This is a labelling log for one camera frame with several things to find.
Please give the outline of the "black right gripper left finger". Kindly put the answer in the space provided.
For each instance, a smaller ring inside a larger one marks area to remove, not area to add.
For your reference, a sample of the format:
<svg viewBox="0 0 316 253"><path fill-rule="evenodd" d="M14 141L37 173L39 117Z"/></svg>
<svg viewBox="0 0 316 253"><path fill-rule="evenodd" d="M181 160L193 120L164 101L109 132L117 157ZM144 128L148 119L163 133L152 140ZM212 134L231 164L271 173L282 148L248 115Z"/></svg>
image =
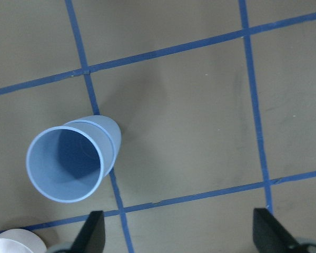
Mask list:
<svg viewBox="0 0 316 253"><path fill-rule="evenodd" d="M70 247L70 252L103 252L104 247L104 212L92 211Z"/></svg>

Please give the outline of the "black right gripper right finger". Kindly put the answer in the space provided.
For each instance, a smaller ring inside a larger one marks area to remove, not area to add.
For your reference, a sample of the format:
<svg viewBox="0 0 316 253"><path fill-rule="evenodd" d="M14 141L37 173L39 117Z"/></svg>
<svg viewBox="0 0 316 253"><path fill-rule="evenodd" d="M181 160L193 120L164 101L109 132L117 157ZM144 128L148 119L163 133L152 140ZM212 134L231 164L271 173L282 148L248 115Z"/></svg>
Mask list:
<svg viewBox="0 0 316 253"><path fill-rule="evenodd" d="M254 208L252 239L258 252L305 252L267 208Z"/></svg>

